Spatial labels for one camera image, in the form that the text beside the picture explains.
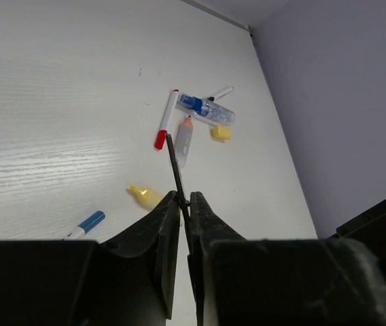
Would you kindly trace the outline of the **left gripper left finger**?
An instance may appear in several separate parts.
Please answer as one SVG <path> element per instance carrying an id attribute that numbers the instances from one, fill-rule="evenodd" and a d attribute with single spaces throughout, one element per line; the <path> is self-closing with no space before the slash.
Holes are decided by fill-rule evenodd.
<path id="1" fill-rule="evenodd" d="M 179 225 L 171 191 L 103 243 L 0 241 L 0 325 L 165 325 Z"/>

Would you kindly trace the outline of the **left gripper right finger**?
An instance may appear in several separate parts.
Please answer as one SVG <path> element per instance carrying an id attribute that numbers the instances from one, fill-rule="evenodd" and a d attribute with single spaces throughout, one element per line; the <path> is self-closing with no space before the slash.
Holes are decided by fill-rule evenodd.
<path id="1" fill-rule="evenodd" d="M 386 325 L 386 280 L 352 239 L 248 240 L 190 195 L 199 325 Z"/>

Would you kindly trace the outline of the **blue capped white marker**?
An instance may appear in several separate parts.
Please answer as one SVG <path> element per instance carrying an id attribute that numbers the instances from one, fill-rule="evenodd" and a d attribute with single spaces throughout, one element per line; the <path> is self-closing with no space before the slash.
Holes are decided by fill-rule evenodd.
<path id="1" fill-rule="evenodd" d="M 91 230 L 93 230 L 98 224 L 100 224 L 105 219 L 105 213 L 103 211 L 97 211 L 89 216 L 87 219 L 83 220 L 79 225 L 73 228 L 69 233 L 67 233 L 63 240 L 76 240 Z"/>

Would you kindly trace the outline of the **black scissors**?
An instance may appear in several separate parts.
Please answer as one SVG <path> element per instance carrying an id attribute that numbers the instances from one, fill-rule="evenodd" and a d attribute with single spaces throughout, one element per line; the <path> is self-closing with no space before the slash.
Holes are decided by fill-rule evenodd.
<path id="1" fill-rule="evenodd" d="M 172 140 L 172 136 L 169 133 L 166 134 L 166 144 L 168 147 L 169 156 L 170 156 L 170 160 L 171 160 L 171 166 L 172 166 L 172 170 L 173 170 L 173 175 L 175 178 L 175 184 L 177 187 L 178 203 L 179 203 L 179 207 L 182 211 L 183 225 L 184 225 L 185 232 L 186 232 L 186 240 L 187 240 L 187 244 L 188 244 L 188 250 L 189 250 L 189 254 L 192 254 L 192 244 L 191 244 L 191 240 L 190 240 L 190 226 L 189 226 L 190 214 L 189 214 L 189 209 L 188 209 L 189 202 L 186 200 L 186 197 L 185 197 L 185 194 L 183 191 L 181 174 L 179 171 L 179 165 L 178 165 L 177 158 L 175 155 L 173 140 Z"/>

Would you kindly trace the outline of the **yellow eraser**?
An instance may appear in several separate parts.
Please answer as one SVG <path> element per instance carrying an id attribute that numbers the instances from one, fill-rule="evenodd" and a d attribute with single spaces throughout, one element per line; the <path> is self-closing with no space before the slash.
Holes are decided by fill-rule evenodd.
<path id="1" fill-rule="evenodd" d="M 211 138 L 215 141 L 226 142 L 232 139 L 232 131 L 224 126 L 214 126 L 211 129 Z"/>

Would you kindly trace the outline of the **blue clear glue bottle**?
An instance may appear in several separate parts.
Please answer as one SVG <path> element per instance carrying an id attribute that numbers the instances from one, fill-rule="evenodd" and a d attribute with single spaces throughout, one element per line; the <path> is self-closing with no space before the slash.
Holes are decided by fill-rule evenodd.
<path id="1" fill-rule="evenodd" d="M 229 127 L 236 119 L 233 111 L 208 99 L 201 99 L 181 93 L 177 101 L 182 107 L 190 110 L 200 120 L 213 125 Z"/>

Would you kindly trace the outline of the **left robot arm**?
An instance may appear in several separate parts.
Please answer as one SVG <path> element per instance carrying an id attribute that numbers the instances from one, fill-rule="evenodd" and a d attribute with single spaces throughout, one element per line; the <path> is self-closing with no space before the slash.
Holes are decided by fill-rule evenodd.
<path id="1" fill-rule="evenodd" d="M 189 206 L 198 325 L 386 325 L 386 200 L 323 240 L 246 240 Z M 165 325 L 179 224 L 171 191 L 103 243 L 0 241 L 0 325 Z"/>

